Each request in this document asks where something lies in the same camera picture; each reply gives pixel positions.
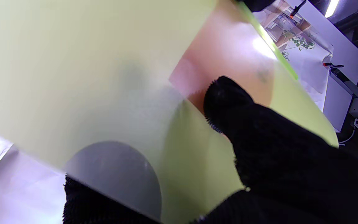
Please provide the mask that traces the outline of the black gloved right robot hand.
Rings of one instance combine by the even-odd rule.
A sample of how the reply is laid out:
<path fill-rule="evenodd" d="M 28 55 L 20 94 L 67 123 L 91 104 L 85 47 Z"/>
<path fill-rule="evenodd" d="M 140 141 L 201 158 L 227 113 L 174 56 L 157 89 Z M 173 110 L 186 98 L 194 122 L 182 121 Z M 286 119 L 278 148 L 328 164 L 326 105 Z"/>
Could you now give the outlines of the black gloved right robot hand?
<path fill-rule="evenodd" d="M 192 224 L 358 224 L 358 156 L 254 102 L 226 76 L 204 116 L 229 139 L 243 188 Z"/>

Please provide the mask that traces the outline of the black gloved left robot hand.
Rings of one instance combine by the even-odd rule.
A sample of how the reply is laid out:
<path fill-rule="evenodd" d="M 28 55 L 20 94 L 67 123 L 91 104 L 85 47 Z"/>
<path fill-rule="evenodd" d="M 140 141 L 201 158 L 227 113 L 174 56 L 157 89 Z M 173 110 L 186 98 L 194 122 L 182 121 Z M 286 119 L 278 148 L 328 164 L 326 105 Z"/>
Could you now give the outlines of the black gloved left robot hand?
<path fill-rule="evenodd" d="M 275 0 L 243 0 L 251 12 L 260 12 L 270 6 Z"/>

